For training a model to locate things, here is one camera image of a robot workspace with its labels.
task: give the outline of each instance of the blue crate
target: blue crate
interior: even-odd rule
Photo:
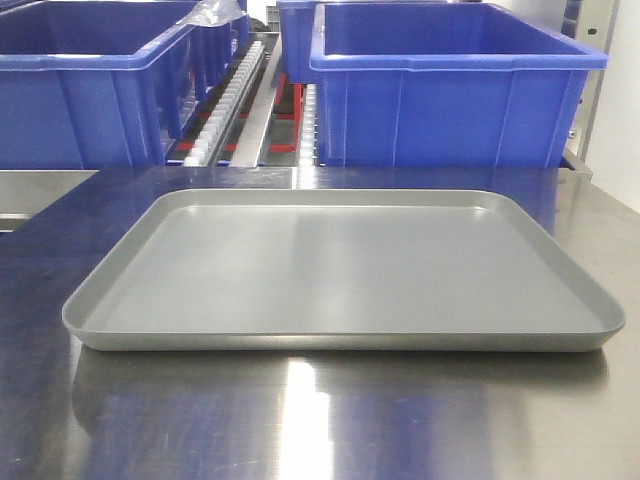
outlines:
[[[315,72],[309,68],[311,31],[318,3],[326,0],[278,0],[284,69],[293,83],[315,83]],[[443,3],[447,0],[422,0]]]
[[[0,168],[162,165],[213,80],[193,2],[0,13]]]
[[[606,61],[490,4],[319,4],[320,161],[556,167]]]
[[[247,0],[238,0],[238,6],[246,12]],[[249,15],[234,20],[231,23],[231,28],[234,32],[234,38],[237,40],[237,48],[244,47],[249,41]]]

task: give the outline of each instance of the metal tray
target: metal tray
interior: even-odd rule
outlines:
[[[587,351],[618,304],[506,197],[183,190],[69,298],[98,350]]]

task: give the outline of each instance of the stainless steel countertop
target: stainless steel countertop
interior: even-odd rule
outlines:
[[[103,171],[0,241],[0,477],[640,478],[640,215],[566,170],[478,179],[481,189],[529,201],[523,206],[621,302],[627,326],[602,350],[82,348],[60,323],[62,303],[166,191],[471,188],[477,180],[392,169]],[[527,200],[532,185],[539,195]],[[553,203],[536,215],[553,198],[555,215]]]

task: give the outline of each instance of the tray rim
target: tray rim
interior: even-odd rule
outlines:
[[[594,330],[594,331],[582,331],[582,332],[571,332],[571,331],[563,331],[563,332],[535,332],[535,333],[517,333],[517,332],[464,332],[464,333],[454,333],[454,332],[412,332],[412,333],[375,333],[375,332],[366,332],[366,333],[331,333],[331,332],[322,332],[322,333],[314,333],[314,334],[304,334],[304,333],[296,333],[296,332],[291,332],[291,333],[237,333],[237,332],[230,332],[230,333],[222,333],[222,332],[184,332],[184,331],[166,331],[166,332],[153,332],[153,331],[147,331],[147,332],[123,332],[123,331],[106,331],[106,330],[97,330],[97,329],[86,329],[86,328],[82,328],[82,324],[83,322],[86,322],[86,318],[84,320],[81,320],[79,322],[74,321],[74,319],[69,318],[69,310],[70,308],[73,307],[74,303],[77,302],[77,297],[79,295],[82,294],[82,291],[84,289],[87,288],[87,285],[89,285],[91,282],[93,282],[93,278],[96,276],[96,272],[100,272],[101,269],[103,268],[104,264],[106,264],[107,262],[109,262],[111,260],[111,257],[117,254],[117,250],[124,248],[123,245],[126,245],[126,243],[128,243],[129,239],[135,234],[135,232],[138,230],[138,226],[140,223],[144,222],[144,221],[151,221],[150,218],[152,215],[156,214],[156,211],[159,211],[160,209],[163,208],[163,204],[165,203],[170,203],[171,200],[173,199],[173,197],[185,197],[185,199],[187,200],[185,205],[181,205],[175,208],[172,208],[171,211],[177,211],[181,208],[188,208],[189,206],[197,206],[197,205],[192,205],[188,200],[191,197],[197,197],[198,195],[201,195],[203,192],[207,192],[207,194],[212,194],[215,196],[221,196],[224,197],[225,195],[231,195],[231,196],[238,196],[238,197],[243,197],[243,196],[253,196],[253,195],[275,195],[275,194],[282,194],[282,195],[318,195],[318,196],[328,196],[328,197],[334,197],[334,196],[339,196],[340,194],[343,195],[353,195],[353,196],[362,196],[365,197],[367,195],[380,195],[380,196],[393,196],[393,195],[425,195],[425,196],[441,196],[442,198],[445,198],[446,196],[463,196],[465,198],[465,200],[473,200],[476,198],[480,198],[482,200],[485,200],[484,202],[472,202],[473,204],[470,205],[443,205],[446,206],[448,208],[487,208],[490,209],[490,206],[487,205],[487,203],[491,203],[491,202],[496,202],[493,208],[493,211],[501,214],[502,212],[499,211],[499,207],[500,206],[505,206],[505,208],[511,210],[512,212],[515,212],[515,214],[521,219],[522,222],[525,222],[525,224],[529,225],[528,228],[532,229],[534,231],[534,233],[536,235],[538,235],[539,237],[544,237],[546,242],[551,242],[551,245],[553,246],[554,250],[555,250],[555,254],[556,256],[560,256],[561,260],[564,263],[567,263],[569,265],[571,265],[571,268],[574,270],[574,273],[577,273],[578,275],[581,275],[584,280],[586,280],[588,283],[591,284],[591,287],[595,287],[597,290],[599,290],[599,295],[601,295],[601,298],[603,298],[608,304],[609,304],[609,308],[611,310],[615,310],[615,320],[612,320],[611,323],[613,326],[608,327],[608,328],[604,328],[601,330]],[[242,203],[240,205],[238,204],[225,204],[225,203],[221,203],[218,206],[222,206],[222,207],[248,207],[248,206],[282,206],[281,203],[273,203],[273,204],[265,204],[265,203],[256,203],[256,202],[247,202],[247,203]],[[300,202],[300,203],[291,203],[291,204],[287,204],[286,207],[296,207],[296,206],[313,206],[313,205],[308,205],[308,202]],[[369,208],[375,208],[375,207],[384,207],[384,208],[393,208],[393,207],[400,207],[400,208],[412,208],[412,207],[416,207],[416,208],[421,208],[421,207],[437,207],[439,205],[431,205],[431,204],[426,204],[426,205],[406,205],[403,203],[398,203],[398,204],[390,204],[390,205],[376,205],[376,204],[370,204],[370,203],[360,203],[360,204],[356,204],[356,205],[351,205],[351,204],[347,204],[345,202],[336,202],[330,205],[326,205],[326,204],[320,204],[317,205],[318,207],[358,207],[358,206],[362,206],[362,207],[369,207]],[[532,249],[536,250],[537,253],[537,249],[535,248],[534,245],[530,244],[530,240],[527,236],[523,236],[523,239],[531,246]],[[558,271],[556,270],[556,268],[554,267],[554,265],[550,265],[551,268],[553,269],[554,273],[559,274]],[[562,278],[563,283],[565,283],[567,285],[567,288],[571,289],[571,285],[567,282],[565,282],[564,278]],[[582,296],[578,296],[578,298],[584,303],[584,298]],[[593,311],[593,309],[590,307],[590,305],[585,303],[585,306],[590,310]],[[531,215],[529,215],[520,205],[518,205],[517,202],[515,202],[514,200],[512,200],[511,198],[507,197],[506,195],[502,195],[499,193],[495,193],[495,192],[490,192],[490,191],[485,191],[485,190],[457,190],[457,189],[393,189],[393,188],[383,188],[383,189],[371,189],[371,188],[340,188],[340,189],[288,189],[288,188],[186,188],[186,189],[180,189],[180,190],[174,190],[168,193],[165,193],[159,197],[157,197],[150,205],[149,207],[142,213],[142,215],[140,215],[140,217],[138,217],[138,219],[129,227],[129,229],[125,232],[125,234],[116,242],[116,244],[104,255],[104,257],[93,267],[93,269],[91,270],[91,272],[85,277],[85,279],[74,289],[73,293],[67,298],[67,300],[64,302],[62,309],[61,309],[61,317],[62,317],[62,322],[64,324],[64,326],[71,332],[73,333],[75,336],[77,336],[80,340],[82,340],[83,343],[87,344],[88,346],[91,347],[90,343],[94,343],[93,341],[87,341],[86,338],[84,338],[86,335],[92,335],[92,336],[96,336],[96,337],[100,337],[100,336],[131,336],[131,337],[136,337],[136,338],[141,338],[143,336],[160,336],[160,337],[175,337],[175,336],[179,336],[179,337],[207,337],[207,338],[220,338],[220,339],[247,339],[247,338],[251,338],[251,337],[255,337],[255,338],[259,338],[259,339],[281,339],[281,340],[286,340],[287,338],[301,338],[301,339],[311,339],[311,338],[326,338],[326,339],[335,339],[335,340],[339,340],[340,338],[362,338],[362,337],[367,337],[367,338],[380,338],[382,339],[382,337],[422,337],[422,336],[429,336],[429,337],[436,337],[436,336],[447,336],[447,335],[452,335],[452,336],[498,336],[498,337],[554,337],[554,338],[559,338],[559,337],[563,337],[563,336],[571,336],[571,337],[591,337],[591,336],[605,336],[604,340],[602,342],[599,342],[599,346],[601,346],[604,342],[606,342],[611,336],[613,336],[616,332],[620,331],[626,324],[626,319],[625,319],[625,312],[624,309],[622,308],[621,304],[617,301],[617,299],[607,290],[605,289],[602,285],[600,285],[600,283],[584,268],[582,267],[582,265],[580,265],[576,260],[573,259],[573,257],[566,251],[566,249],[547,231],[545,230]],[[245,349],[246,347],[228,347],[228,348],[224,348],[221,346],[215,346],[215,347],[211,347],[211,349],[216,349],[216,350],[224,350],[224,349]],[[255,349],[275,349],[275,348],[296,348],[294,344],[289,345],[289,342],[287,342],[286,345],[283,345],[281,347],[278,346],[262,346],[260,347],[259,345],[256,345],[255,347],[252,347]],[[107,350],[106,348],[97,348],[99,350]],[[191,348],[167,348],[167,350],[190,350]],[[191,350],[202,350],[204,348],[192,348]],[[363,347],[353,347],[353,348],[349,348],[349,349],[353,349],[353,350],[359,350],[359,349],[366,349]],[[531,351],[531,350],[513,350],[513,351]]]

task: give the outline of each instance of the white wall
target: white wall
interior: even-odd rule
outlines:
[[[586,163],[593,183],[640,212],[640,1],[620,0]]]
[[[516,12],[522,18],[560,31],[567,0],[485,0]]]
[[[247,0],[249,16],[257,18],[262,23],[267,23],[267,5],[275,5],[276,0]]]

